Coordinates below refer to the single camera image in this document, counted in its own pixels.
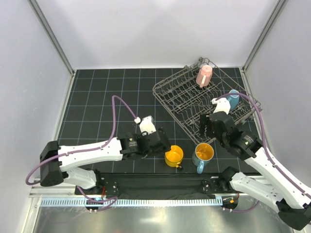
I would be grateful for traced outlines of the yellow mug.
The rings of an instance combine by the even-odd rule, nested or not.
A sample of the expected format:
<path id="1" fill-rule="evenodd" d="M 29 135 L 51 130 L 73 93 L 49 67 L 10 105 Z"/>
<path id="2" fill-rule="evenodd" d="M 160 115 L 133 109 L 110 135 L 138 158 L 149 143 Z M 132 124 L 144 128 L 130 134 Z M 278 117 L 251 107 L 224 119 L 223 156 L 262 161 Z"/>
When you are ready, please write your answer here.
<path id="1" fill-rule="evenodd" d="M 172 145 L 171 150 L 165 152 L 165 163 L 169 167 L 174 167 L 179 170 L 183 170 L 182 166 L 183 158 L 184 158 L 183 150 L 177 145 Z"/>

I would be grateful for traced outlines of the blue mug orange inside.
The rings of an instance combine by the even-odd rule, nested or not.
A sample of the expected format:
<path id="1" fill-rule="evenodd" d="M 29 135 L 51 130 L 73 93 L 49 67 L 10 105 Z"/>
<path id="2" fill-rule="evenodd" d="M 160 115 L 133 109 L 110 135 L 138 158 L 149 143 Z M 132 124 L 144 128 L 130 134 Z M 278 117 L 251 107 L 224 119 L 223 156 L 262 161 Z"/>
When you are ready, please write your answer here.
<path id="1" fill-rule="evenodd" d="M 192 154 L 192 163 L 196 166 L 196 172 L 202 174 L 204 167 L 214 156 L 214 149 L 210 144 L 200 143 Z"/>

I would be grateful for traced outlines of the blue floral mug white inside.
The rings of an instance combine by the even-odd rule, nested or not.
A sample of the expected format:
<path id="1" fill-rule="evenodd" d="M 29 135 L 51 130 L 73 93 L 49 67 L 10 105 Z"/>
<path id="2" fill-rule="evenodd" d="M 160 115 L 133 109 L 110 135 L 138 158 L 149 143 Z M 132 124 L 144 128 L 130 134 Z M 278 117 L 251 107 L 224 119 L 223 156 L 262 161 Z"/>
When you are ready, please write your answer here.
<path id="1" fill-rule="evenodd" d="M 229 101 L 230 103 L 230 110 L 234 110 L 236 108 L 236 106 L 239 104 L 239 99 L 240 99 L 240 96 L 239 95 L 236 95 L 236 93 L 238 93 L 237 90 L 235 89 L 232 89 L 230 90 L 229 94 L 226 99 Z"/>

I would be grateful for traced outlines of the pink faceted mug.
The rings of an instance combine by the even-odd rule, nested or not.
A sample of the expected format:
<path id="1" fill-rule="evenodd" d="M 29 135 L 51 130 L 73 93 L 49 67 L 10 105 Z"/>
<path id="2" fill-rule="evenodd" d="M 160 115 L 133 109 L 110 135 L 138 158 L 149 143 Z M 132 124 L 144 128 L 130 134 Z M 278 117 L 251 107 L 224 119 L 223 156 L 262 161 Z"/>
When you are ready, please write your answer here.
<path id="1" fill-rule="evenodd" d="M 196 77 L 196 83 L 200 88 L 207 86 L 213 74 L 213 68 L 209 65 L 204 65 L 200 68 Z"/>

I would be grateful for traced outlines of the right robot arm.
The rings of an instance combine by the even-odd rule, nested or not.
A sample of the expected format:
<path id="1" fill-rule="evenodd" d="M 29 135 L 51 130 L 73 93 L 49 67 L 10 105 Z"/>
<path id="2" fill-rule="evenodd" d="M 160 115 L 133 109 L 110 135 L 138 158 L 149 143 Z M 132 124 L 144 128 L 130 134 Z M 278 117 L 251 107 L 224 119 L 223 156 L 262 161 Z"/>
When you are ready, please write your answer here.
<path id="1" fill-rule="evenodd" d="M 231 155 L 245 161 L 269 183 L 266 186 L 229 167 L 222 172 L 219 187 L 246 193 L 277 212 L 289 227 L 302 230 L 311 222 L 311 188 L 296 178 L 249 131 L 241 131 L 224 111 L 200 116 L 199 134 L 215 138 Z"/>

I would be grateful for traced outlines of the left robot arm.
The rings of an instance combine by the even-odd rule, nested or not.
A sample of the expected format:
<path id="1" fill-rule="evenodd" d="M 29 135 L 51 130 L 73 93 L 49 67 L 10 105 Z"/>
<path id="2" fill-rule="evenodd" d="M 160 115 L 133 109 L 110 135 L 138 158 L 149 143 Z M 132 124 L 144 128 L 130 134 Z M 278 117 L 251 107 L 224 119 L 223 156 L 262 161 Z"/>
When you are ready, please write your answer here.
<path id="1" fill-rule="evenodd" d="M 40 155 L 40 185 L 55 186 L 73 184 L 91 194 L 99 194 L 103 188 L 100 173 L 85 170 L 82 166 L 107 161 L 142 159 L 150 154 L 165 153 L 171 144 L 163 128 L 148 133 L 124 133 L 110 142 L 79 146 L 60 146 L 57 141 L 46 144 Z"/>

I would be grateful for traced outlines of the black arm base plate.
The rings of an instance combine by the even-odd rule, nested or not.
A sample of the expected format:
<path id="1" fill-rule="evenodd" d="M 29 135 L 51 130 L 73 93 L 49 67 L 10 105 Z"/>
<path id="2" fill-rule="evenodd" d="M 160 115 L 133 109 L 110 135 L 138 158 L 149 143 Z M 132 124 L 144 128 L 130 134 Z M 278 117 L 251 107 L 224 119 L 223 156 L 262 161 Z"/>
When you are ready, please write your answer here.
<path id="1" fill-rule="evenodd" d="M 237 192 L 219 173 L 102 173 L 105 193 L 124 200 L 207 199 Z"/>

